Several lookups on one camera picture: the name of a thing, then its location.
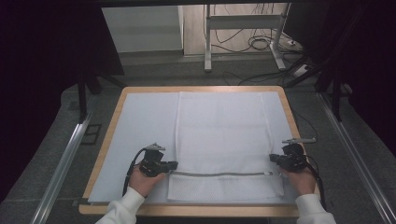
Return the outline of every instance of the metal frame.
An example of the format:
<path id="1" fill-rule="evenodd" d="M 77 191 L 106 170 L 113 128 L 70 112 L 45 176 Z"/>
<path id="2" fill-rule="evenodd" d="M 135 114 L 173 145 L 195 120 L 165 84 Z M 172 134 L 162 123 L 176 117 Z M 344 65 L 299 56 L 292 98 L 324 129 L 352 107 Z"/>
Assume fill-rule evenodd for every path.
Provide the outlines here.
<path id="1" fill-rule="evenodd" d="M 237 15 L 237 16 L 210 16 L 210 5 L 206 5 L 206 44 L 205 44 L 205 71 L 212 70 L 212 53 L 210 44 L 211 30 L 231 30 L 231 29 L 276 29 L 274 41 L 270 44 L 270 49 L 276 60 L 279 70 L 285 70 L 282 57 L 279 54 L 279 39 L 285 25 L 290 3 L 287 3 L 280 15 Z"/>
<path id="2" fill-rule="evenodd" d="M 332 123 L 335 132 L 340 138 L 341 143 L 346 150 L 346 154 L 349 156 L 352 164 L 355 166 L 357 173 L 361 177 L 361 182 L 363 183 L 364 187 L 366 187 L 367 192 L 371 196 L 379 215 L 384 220 L 384 223 L 396 223 L 396 216 L 390 207 L 387 197 L 376 183 L 373 175 L 370 172 L 370 169 L 366 166 L 361 154 L 350 139 L 343 123 L 338 121 L 337 117 L 333 114 L 332 103 L 325 93 L 318 93 L 318 98 L 322 102 L 329 121 Z"/>
<path id="3" fill-rule="evenodd" d="M 78 149 L 79 143 L 81 142 L 82 136 L 84 135 L 88 123 L 91 120 L 93 109 L 96 105 L 96 98 L 97 96 L 95 95 L 91 96 L 87 106 L 87 116 L 82 123 L 79 123 L 76 126 L 76 129 L 74 130 L 73 135 L 70 138 L 66 149 L 64 150 L 64 154 L 62 155 L 61 160 L 59 161 L 58 166 L 56 167 L 56 170 L 47 186 L 43 198 L 35 210 L 35 214 L 33 215 L 33 218 L 30 222 L 31 224 L 46 223 L 47 218 L 50 215 L 50 210 L 55 203 L 56 197 L 58 196 L 70 165 L 76 155 L 76 151 Z"/>

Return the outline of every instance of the wall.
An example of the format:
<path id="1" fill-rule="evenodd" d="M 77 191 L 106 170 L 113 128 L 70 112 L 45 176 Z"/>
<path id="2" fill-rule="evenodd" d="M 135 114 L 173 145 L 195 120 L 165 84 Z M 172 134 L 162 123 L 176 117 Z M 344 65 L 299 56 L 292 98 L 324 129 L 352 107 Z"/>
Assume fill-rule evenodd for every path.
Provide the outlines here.
<path id="1" fill-rule="evenodd" d="M 102 11 L 117 52 L 182 49 L 177 6 L 108 7 Z"/>

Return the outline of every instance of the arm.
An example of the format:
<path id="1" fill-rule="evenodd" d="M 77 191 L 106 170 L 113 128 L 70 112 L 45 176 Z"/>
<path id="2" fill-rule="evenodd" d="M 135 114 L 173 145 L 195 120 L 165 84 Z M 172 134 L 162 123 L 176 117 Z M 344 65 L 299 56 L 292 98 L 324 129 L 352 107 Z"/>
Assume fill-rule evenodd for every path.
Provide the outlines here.
<path id="1" fill-rule="evenodd" d="M 149 195 L 155 184 L 164 177 L 164 174 L 159 174 L 156 177 L 146 177 L 136 166 L 125 195 L 120 200 L 111 202 L 108 205 L 107 213 L 96 223 L 135 224 L 137 209 L 145 201 L 145 197 Z"/>
<path id="2" fill-rule="evenodd" d="M 311 172 L 305 168 L 300 173 L 281 170 L 290 183 L 296 188 L 300 196 L 296 199 L 300 217 L 297 224 L 333 224 L 334 217 L 326 212 L 320 204 L 318 195 L 314 194 L 316 180 Z"/>

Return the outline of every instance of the metal rail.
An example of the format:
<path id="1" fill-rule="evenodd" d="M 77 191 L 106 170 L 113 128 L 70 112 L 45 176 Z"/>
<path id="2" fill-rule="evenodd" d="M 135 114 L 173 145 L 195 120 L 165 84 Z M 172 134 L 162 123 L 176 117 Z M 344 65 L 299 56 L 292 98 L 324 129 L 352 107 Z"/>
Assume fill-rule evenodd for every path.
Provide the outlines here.
<path id="1" fill-rule="evenodd" d="M 64 183 L 64 179 L 66 178 L 67 172 L 69 171 L 70 165 L 76 155 L 76 151 L 78 149 L 79 143 L 81 142 L 82 136 L 84 135 L 88 123 L 90 122 L 94 106 L 96 105 L 96 100 L 97 96 L 91 96 L 87 106 L 87 117 L 81 124 L 76 126 L 76 129 L 74 130 L 73 135 L 70 138 L 66 149 L 64 150 L 64 154 L 62 155 L 61 160 L 59 161 L 59 164 L 53 173 L 49 185 L 47 186 L 43 198 L 35 210 L 35 214 L 30 222 L 31 224 L 46 223 L 47 218 L 50 215 L 50 210 L 55 203 L 56 197 L 58 196 L 62 184 Z"/>
<path id="2" fill-rule="evenodd" d="M 390 207 L 387 197 L 384 195 L 382 189 L 378 186 L 373 175 L 371 174 L 369 168 L 366 166 L 364 160 L 361 157 L 361 154 L 356 149 L 355 145 L 353 144 L 351 138 L 347 130 L 345 129 L 342 122 L 339 122 L 335 115 L 332 113 L 332 106 L 331 102 L 328 99 L 325 93 L 318 93 L 318 97 L 323 103 L 323 107 L 329 117 L 332 126 L 334 127 L 338 137 L 340 138 L 344 149 L 352 164 L 355 166 L 356 171 L 358 172 L 359 176 L 361 177 L 361 181 L 366 187 L 370 197 L 372 198 L 376 209 L 378 210 L 379 214 L 381 215 L 384 223 L 392 224 L 396 223 L 396 216 Z"/>

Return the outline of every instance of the black cable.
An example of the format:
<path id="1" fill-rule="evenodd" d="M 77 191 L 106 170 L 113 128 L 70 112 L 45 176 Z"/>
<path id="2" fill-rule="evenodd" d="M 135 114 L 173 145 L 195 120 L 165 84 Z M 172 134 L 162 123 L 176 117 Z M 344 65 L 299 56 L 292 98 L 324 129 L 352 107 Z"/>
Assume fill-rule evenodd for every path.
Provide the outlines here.
<path id="1" fill-rule="evenodd" d="M 299 114 L 296 110 L 293 109 L 292 106 L 290 106 L 290 110 L 293 114 L 296 114 L 297 116 L 299 116 L 300 118 L 302 118 L 303 120 L 305 120 L 309 126 L 311 126 L 312 130 L 314 130 L 315 132 L 315 139 L 318 141 L 318 131 L 317 129 L 314 127 L 314 125 L 311 123 L 311 121 L 309 121 L 308 119 L 306 119 L 305 117 L 303 117 L 301 114 Z"/>
<path id="2" fill-rule="evenodd" d="M 126 176 L 125 176 L 125 182 L 124 182 L 124 187 L 122 190 L 122 196 L 125 195 L 126 190 L 128 189 L 129 179 L 131 178 L 132 172 L 134 171 L 134 167 L 136 165 L 136 160 L 139 157 L 140 153 L 142 153 L 145 150 L 146 150 L 145 148 L 140 149 L 137 152 L 136 156 L 134 156 L 134 159 L 132 160 L 131 165 L 129 166 L 128 172 L 126 173 Z"/>
<path id="3" fill-rule="evenodd" d="M 313 175 L 314 178 L 317 180 L 318 189 L 319 189 L 319 194 L 320 194 L 320 203 L 321 203 L 322 207 L 324 208 L 324 210 L 327 211 L 327 208 L 326 208 L 326 200 L 325 200 L 325 197 L 324 197 L 323 181 L 322 181 L 322 179 L 320 178 L 318 172 L 317 172 L 317 171 L 314 169 L 314 167 L 312 167 L 312 165 L 309 164 L 309 162 L 306 161 L 306 159 L 305 159 L 304 157 L 302 157 L 300 154 L 298 154 L 298 153 L 296 153 L 296 152 L 294 152 L 294 151 L 291 151 L 291 153 L 292 153 L 293 155 L 295 155 L 296 157 L 298 157 L 298 158 L 305 164 L 305 166 L 309 169 L 309 171 L 311 171 L 312 175 Z"/>

